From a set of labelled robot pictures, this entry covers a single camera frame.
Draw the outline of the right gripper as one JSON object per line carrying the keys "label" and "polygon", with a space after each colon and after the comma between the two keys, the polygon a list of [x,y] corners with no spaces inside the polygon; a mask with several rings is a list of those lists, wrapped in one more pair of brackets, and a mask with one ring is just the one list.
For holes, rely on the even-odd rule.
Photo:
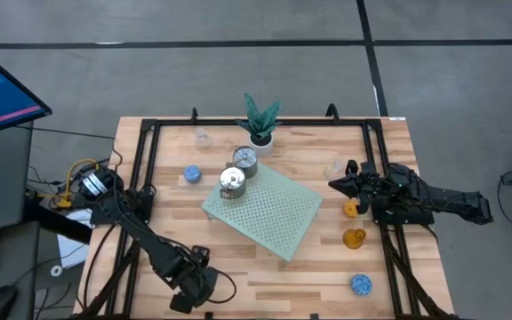
{"label": "right gripper", "polygon": [[329,181],[328,185],[348,198],[356,198],[358,200],[357,213],[365,214],[371,204],[372,196],[378,190],[379,177],[380,175],[373,163],[363,162],[358,164],[356,160],[349,160],[347,175]]}

